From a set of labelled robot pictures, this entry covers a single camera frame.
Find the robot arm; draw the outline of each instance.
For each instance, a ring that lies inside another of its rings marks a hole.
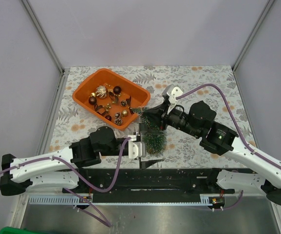
[[[244,174],[215,169],[206,179],[204,191],[212,190],[213,193],[217,193],[220,189],[244,190],[245,193],[266,194],[269,200],[281,205],[281,170],[275,166],[276,164],[281,166],[281,161],[251,145],[253,152],[248,150],[235,131],[214,121],[216,112],[203,101],[193,104],[189,113],[185,113],[184,108],[177,105],[177,97],[182,93],[179,87],[170,85],[163,92],[164,102],[157,107],[146,110],[143,115],[160,126],[162,130],[172,126],[195,138],[202,138],[200,146],[205,150],[234,159],[257,173]],[[133,159],[138,158],[140,161],[140,158],[146,155],[145,145],[141,142],[141,133],[143,132],[141,124],[139,131],[140,133],[129,136],[131,139],[125,146],[123,155],[128,155],[129,158]],[[4,155],[2,158],[3,170],[14,168],[1,177],[1,193],[2,195],[17,195],[33,188],[74,189],[80,183],[78,176],[74,172],[61,171],[69,169],[69,167],[58,160],[38,161],[38,159],[57,157],[71,164],[74,168],[85,169],[100,163],[101,155],[118,155],[123,141],[124,138],[115,138],[111,128],[101,127],[91,133],[88,138],[56,152],[30,158],[15,158],[12,155]],[[268,161],[258,157],[256,153],[262,154]],[[158,161],[140,161],[140,169],[145,169]],[[152,181],[147,181],[144,184],[148,183],[150,183],[148,185],[150,188],[154,187]]]
[[[182,93],[179,87],[168,86],[162,94],[164,102],[146,110],[143,115],[162,130],[172,126],[195,138],[202,138],[200,146],[205,150],[231,158],[258,173],[256,177],[222,170],[217,176],[217,184],[221,188],[259,191],[281,204],[281,161],[252,145],[253,152],[248,150],[235,131],[214,121],[216,112],[203,101],[193,104],[189,113],[185,113],[184,108],[177,105],[177,98]]]

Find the metal floor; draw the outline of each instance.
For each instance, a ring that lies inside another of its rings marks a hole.
[[[235,202],[228,198],[227,206]],[[244,197],[228,211],[187,206],[102,206],[108,228],[72,206],[28,205],[21,228],[55,234],[279,234],[271,204]]]

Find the white wall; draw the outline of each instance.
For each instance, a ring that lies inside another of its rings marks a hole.
[[[65,67],[230,64],[267,0],[30,0]]]
[[[7,153],[35,155],[58,79],[20,2],[0,0],[0,162]],[[0,229],[12,201],[0,195]]]
[[[260,148],[281,159],[281,1],[236,73]]]

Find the pine cone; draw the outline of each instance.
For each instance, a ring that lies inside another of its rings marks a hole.
[[[121,105],[122,106],[126,106],[127,105],[127,101],[121,101]]]
[[[123,121],[120,118],[116,118],[114,123],[118,126],[122,125]]]
[[[120,116],[121,116],[121,113],[120,113],[120,112],[116,112],[116,113],[114,114],[114,117],[116,117],[116,118],[120,118]]]

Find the green object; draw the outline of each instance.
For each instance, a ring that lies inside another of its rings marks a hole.
[[[159,126],[150,122],[147,117],[143,115],[146,108],[133,108],[132,111],[137,113],[141,122],[153,129],[155,133],[146,133],[142,136],[142,141],[147,146],[147,153],[151,155],[158,155],[165,150],[167,139],[166,132],[160,130]]]
[[[6,228],[3,228],[2,230],[0,230],[0,234],[41,234],[41,233],[30,232],[30,231],[18,229],[18,228],[6,227]]]

